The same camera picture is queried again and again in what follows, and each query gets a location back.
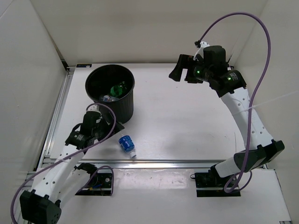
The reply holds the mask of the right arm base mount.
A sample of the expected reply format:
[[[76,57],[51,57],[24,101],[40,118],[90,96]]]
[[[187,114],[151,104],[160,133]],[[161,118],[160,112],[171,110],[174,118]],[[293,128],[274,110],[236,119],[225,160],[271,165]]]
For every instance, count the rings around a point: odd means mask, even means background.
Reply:
[[[229,177],[216,180],[211,172],[199,172],[190,175],[195,181],[197,197],[239,197],[241,193],[238,187],[231,193],[224,191],[224,186]]]

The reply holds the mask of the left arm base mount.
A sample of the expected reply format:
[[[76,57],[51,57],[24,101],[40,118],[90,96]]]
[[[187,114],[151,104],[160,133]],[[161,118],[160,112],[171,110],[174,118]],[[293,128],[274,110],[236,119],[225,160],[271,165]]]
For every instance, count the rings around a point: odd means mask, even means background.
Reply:
[[[114,191],[114,171],[104,165],[96,167],[91,163],[75,166],[75,170],[84,170],[90,175],[88,183],[76,193],[77,196],[111,196]]]

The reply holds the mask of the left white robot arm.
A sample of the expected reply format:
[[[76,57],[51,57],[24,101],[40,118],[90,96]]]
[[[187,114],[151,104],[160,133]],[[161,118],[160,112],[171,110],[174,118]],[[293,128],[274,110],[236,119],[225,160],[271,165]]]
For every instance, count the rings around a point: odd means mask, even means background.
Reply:
[[[109,122],[100,111],[87,111],[83,121],[73,127],[55,163],[37,172],[46,173],[43,179],[30,191],[22,192],[20,206],[24,220],[33,224],[56,224],[71,197],[103,185],[99,168],[79,161],[91,147],[124,129],[115,115],[111,116],[113,121]]]

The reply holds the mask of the green soda bottle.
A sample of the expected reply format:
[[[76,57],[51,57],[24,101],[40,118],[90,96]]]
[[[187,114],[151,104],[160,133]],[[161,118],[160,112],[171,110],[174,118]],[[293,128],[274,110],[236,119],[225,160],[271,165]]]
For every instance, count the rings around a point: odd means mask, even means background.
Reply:
[[[110,95],[116,98],[121,97],[127,91],[127,86],[124,81],[120,82],[119,84],[114,85],[110,89]]]

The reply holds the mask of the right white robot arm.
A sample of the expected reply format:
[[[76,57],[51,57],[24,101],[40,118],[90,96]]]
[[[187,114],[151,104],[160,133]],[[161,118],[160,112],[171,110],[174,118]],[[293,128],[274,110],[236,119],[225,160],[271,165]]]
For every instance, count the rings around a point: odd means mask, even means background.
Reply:
[[[179,82],[187,70],[185,81],[192,84],[207,82],[229,109],[242,135],[245,150],[210,168],[210,182],[223,185],[228,177],[245,173],[276,158],[284,149],[281,140],[274,140],[255,109],[250,108],[250,96],[242,74],[229,68],[222,46],[206,45],[196,56],[181,54],[169,78]]]

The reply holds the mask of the clear bottle white label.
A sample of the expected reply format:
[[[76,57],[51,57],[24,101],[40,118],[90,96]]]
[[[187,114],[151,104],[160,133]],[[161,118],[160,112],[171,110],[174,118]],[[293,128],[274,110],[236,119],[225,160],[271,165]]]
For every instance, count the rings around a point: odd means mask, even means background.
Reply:
[[[103,102],[114,102],[114,101],[117,101],[119,100],[119,98],[117,97],[114,97],[114,96],[110,96],[110,95],[100,95],[99,96],[99,101],[103,101]]]

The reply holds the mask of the blue label water bottle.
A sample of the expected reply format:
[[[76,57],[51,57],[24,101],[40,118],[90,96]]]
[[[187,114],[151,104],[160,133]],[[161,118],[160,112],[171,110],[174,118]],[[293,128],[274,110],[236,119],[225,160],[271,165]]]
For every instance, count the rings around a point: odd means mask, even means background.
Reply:
[[[136,152],[135,152],[135,145],[129,135],[121,135],[121,137],[118,140],[122,150],[129,154],[130,158],[135,158],[136,157]]]

